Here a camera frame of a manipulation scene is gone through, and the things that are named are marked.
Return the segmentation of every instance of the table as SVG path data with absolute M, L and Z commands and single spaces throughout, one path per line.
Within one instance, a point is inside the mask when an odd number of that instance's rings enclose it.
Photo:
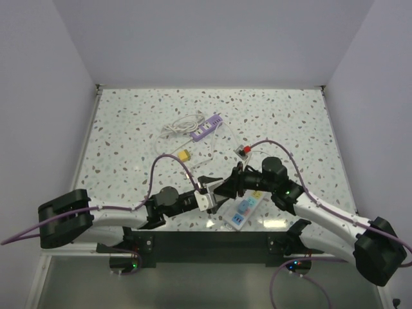
M 158 156 L 154 142 L 164 124 L 201 111 L 209 118 L 219 113 L 243 145 L 273 139 L 293 152 L 310 190 L 337 207 L 355 213 L 341 157 L 333 136 L 322 91 L 319 89 L 104 89 L 84 154 L 76 188 L 106 204 L 137 204 L 147 194 L 151 164 Z M 159 149 L 173 149 L 187 136 L 162 140 Z M 211 155 L 212 135 L 186 148 L 195 164 Z M 239 158 L 230 131 L 216 132 L 212 162 L 195 176 L 227 177 Z M 280 157 L 291 179 L 297 181 L 286 154 L 274 145 L 257 150 Z M 260 169 L 267 155 L 254 153 L 250 165 Z M 171 185 L 179 193 L 191 190 L 190 181 L 177 162 L 160 160 L 154 170 L 152 194 Z M 222 214 L 193 210 L 166 218 L 163 231 L 226 231 Z M 266 198 L 242 231 L 285 231 L 297 217 L 280 211 Z

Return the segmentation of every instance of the wall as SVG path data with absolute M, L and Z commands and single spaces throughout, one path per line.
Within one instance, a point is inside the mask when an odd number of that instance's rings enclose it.
M 93 79 L 121 87 L 325 85 L 373 0 L 54 0 Z
M 412 2 L 376 0 L 326 87 L 355 201 L 412 243 Z M 390 281 L 412 308 L 412 271 Z
M 69 189 L 94 84 L 53 3 L 0 1 L 0 238 Z M 39 241 L 0 247 L 0 308 L 23 308 Z

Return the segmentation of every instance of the power strip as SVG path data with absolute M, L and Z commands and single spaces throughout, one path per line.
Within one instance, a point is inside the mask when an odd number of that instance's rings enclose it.
M 199 142 L 203 137 L 212 133 L 221 122 L 223 122 L 223 119 L 218 114 L 214 114 L 201 124 L 195 132 L 192 132 L 191 137 L 195 142 Z
M 247 191 L 241 200 L 230 206 L 223 219 L 235 230 L 241 230 L 265 196 L 266 192 Z

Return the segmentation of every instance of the terrazzo tabletop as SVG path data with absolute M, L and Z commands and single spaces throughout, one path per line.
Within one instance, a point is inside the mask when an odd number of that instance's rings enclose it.
M 355 213 L 332 127 L 318 89 L 104 89 L 76 187 L 89 196 L 110 203 L 137 205 L 147 194 L 149 171 L 157 157 L 156 137 L 163 125 L 187 114 L 201 111 L 209 118 L 219 113 L 243 145 L 266 138 L 289 149 L 297 160 L 309 189 L 327 202 Z M 199 142 L 184 146 L 192 158 L 190 167 L 211 157 L 210 134 Z M 160 151 L 170 151 L 187 141 L 188 136 L 161 139 Z M 225 126 L 218 128 L 213 161 L 194 172 L 228 177 L 239 158 L 232 134 Z M 297 182 L 287 155 L 274 145 L 262 144 L 254 150 L 280 157 L 291 179 Z M 249 165 L 261 169 L 267 155 L 253 153 Z M 165 186 L 179 193 L 192 190 L 179 163 L 160 160 L 154 170 L 152 194 Z M 216 231 L 229 230 L 222 220 L 235 201 L 228 201 L 217 214 L 199 210 L 166 218 L 166 225 L 156 230 Z M 284 231 L 299 217 L 280 211 L 267 195 L 242 231 Z

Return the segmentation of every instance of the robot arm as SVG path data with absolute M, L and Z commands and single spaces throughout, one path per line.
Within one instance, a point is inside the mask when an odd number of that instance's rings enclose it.
M 199 183 L 199 190 L 183 194 L 178 194 L 175 188 L 165 187 L 152 195 L 145 207 L 138 211 L 134 205 L 107 206 L 102 201 L 91 200 L 86 190 L 68 193 L 40 206 L 39 221 L 75 209 L 89 207 L 89 210 L 43 225 L 40 228 L 41 247 L 55 248 L 73 241 L 113 246 L 123 240 L 125 228 L 155 229 L 165 224 L 164 216 L 176 216 L 197 208 L 216 213 L 228 199 L 243 196 L 246 190 L 259 190 L 270 192 L 272 201 L 282 211 L 308 220 L 298 234 L 307 249 L 321 250 L 353 263 L 376 285 L 385 285 L 406 258 L 402 245 L 343 218 L 396 236 L 386 220 L 378 217 L 370 221 L 358 217 L 305 192 L 302 186 L 289 179 L 279 158 L 264 159 L 261 172 L 249 166 L 243 168 L 239 163 L 226 180 L 202 176 Z

